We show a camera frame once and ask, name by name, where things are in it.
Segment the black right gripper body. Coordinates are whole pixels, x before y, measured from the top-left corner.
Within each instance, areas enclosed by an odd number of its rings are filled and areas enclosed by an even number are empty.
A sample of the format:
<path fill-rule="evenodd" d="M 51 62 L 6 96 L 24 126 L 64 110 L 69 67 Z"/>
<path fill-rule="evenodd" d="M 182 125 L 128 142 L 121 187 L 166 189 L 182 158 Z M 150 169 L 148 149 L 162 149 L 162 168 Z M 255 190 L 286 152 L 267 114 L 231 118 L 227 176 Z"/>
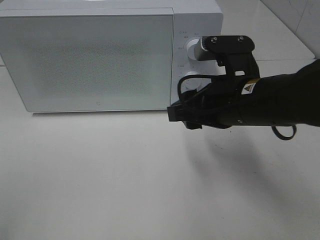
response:
<path fill-rule="evenodd" d="M 177 84 L 178 101 L 167 107 L 170 122 L 183 122 L 190 130 L 209 126 L 227 129 L 231 126 L 220 123 L 218 116 L 240 104 L 236 96 L 240 85 L 249 78 L 259 78 L 259 67 L 251 53 L 224 54 L 217 60 L 219 67 L 225 68 L 225 74 L 191 74 L 182 77 Z M 210 78 L 211 83 L 200 91 L 182 92 L 182 83 L 189 78 Z"/>

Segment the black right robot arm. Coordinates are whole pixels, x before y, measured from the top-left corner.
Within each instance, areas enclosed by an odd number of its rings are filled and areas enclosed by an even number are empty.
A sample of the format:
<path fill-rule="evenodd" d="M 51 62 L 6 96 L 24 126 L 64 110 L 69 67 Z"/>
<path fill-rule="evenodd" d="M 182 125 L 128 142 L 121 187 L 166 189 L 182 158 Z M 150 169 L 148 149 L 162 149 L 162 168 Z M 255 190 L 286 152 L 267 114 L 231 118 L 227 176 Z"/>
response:
<path fill-rule="evenodd" d="M 179 100 L 167 108 L 169 121 L 183 122 L 188 129 L 320 125 L 319 60 L 292 74 L 189 75 L 178 86 L 196 78 L 210 83 L 201 90 L 179 92 Z"/>

